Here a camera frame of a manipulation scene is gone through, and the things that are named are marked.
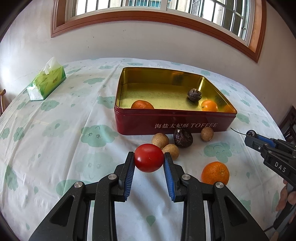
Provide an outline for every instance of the wooden chair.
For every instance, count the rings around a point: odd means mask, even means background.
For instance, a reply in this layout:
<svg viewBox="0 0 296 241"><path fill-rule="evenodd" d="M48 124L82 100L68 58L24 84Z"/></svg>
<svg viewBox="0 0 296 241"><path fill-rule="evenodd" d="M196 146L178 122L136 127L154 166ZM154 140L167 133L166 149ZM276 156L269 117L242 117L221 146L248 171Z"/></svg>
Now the wooden chair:
<svg viewBox="0 0 296 241"><path fill-rule="evenodd" d="M5 111L6 109L6 106L5 106L5 102L4 102L4 95L6 93L6 90L2 90L0 91L0 116L3 114L3 112Z"/></svg>
<svg viewBox="0 0 296 241"><path fill-rule="evenodd" d="M279 125L279 128L287 142L296 142L296 110L294 106Z"/></svg>

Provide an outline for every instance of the wooden window frame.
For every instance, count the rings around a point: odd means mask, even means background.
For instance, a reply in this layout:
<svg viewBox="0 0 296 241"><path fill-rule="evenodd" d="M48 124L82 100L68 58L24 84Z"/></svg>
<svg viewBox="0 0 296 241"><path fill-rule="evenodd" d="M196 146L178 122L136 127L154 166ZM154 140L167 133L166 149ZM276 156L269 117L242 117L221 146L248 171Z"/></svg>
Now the wooden window frame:
<svg viewBox="0 0 296 241"><path fill-rule="evenodd" d="M172 14L170 11L157 12L136 9L109 11L86 15L85 17L76 18L66 22L65 13L67 0L54 0L51 19L51 37L55 37L62 33L97 23L114 21L150 21L168 23L193 29L214 37L232 46L258 63L266 29L266 0L254 0L253 2L255 3L253 28L248 46L243 44L238 39L235 39L231 35L214 28L213 26L195 19Z"/></svg>

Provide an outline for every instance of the window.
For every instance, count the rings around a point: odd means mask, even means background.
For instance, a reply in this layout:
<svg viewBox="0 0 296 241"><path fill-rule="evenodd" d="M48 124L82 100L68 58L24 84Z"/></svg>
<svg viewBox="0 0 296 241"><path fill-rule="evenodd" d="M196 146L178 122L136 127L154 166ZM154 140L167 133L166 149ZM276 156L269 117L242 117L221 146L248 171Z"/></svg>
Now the window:
<svg viewBox="0 0 296 241"><path fill-rule="evenodd" d="M129 20L193 29L258 62L266 0L54 0L51 37L91 24Z"/></svg>

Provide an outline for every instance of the cherry tomato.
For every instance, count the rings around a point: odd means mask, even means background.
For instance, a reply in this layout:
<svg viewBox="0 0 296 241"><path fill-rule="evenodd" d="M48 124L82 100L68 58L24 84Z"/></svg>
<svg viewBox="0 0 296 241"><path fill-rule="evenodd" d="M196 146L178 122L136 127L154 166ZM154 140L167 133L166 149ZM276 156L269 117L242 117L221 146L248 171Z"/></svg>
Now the cherry tomato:
<svg viewBox="0 0 296 241"><path fill-rule="evenodd" d="M135 150L135 165L142 172L154 172L164 162L162 150L153 144L143 144Z"/></svg>

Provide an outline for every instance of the green tissue pack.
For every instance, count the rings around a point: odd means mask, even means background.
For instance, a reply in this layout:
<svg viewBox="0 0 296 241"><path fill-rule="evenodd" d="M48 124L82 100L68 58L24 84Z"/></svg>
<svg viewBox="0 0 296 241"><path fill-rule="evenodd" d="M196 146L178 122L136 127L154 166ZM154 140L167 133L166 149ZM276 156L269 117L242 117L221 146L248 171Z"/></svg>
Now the green tissue pack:
<svg viewBox="0 0 296 241"><path fill-rule="evenodd" d="M45 100L65 79L64 67L52 57L27 86L30 100Z"/></svg>

